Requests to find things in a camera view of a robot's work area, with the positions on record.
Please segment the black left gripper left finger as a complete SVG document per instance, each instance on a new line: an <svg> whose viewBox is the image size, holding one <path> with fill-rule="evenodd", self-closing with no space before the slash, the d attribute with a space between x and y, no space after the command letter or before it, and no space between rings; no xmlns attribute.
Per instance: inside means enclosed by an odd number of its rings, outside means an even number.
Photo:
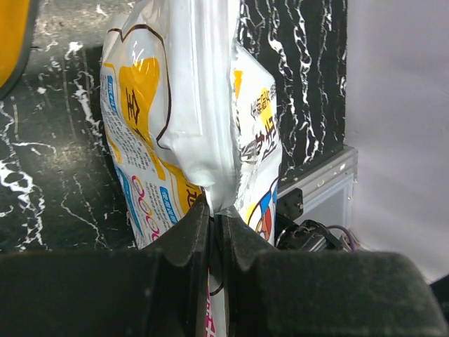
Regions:
<svg viewBox="0 0 449 337"><path fill-rule="evenodd" d="M142 250L1 256L2 336L204 336L209 208Z"/></svg>

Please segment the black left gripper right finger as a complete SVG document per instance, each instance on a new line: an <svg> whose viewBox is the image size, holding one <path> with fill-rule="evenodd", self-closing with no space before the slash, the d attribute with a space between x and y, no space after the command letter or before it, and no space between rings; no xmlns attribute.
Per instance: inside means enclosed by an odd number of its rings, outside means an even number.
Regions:
<svg viewBox="0 0 449 337"><path fill-rule="evenodd" d="M430 286L390 252L281 251L219 215L228 336L447 336Z"/></svg>

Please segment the pink white pet food bag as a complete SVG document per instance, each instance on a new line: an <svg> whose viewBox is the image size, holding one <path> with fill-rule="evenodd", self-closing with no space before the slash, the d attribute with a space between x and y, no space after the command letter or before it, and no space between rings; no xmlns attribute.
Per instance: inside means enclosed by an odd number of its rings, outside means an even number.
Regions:
<svg viewBox="0 0 449 337"><path fill-rule="evenodd" d="M139 249L198 198L219 219L209 336L268 336L257 256L274 244L282 145L273 76L243 46L241 1L140 1L105 35L101 112Z"/></svg>

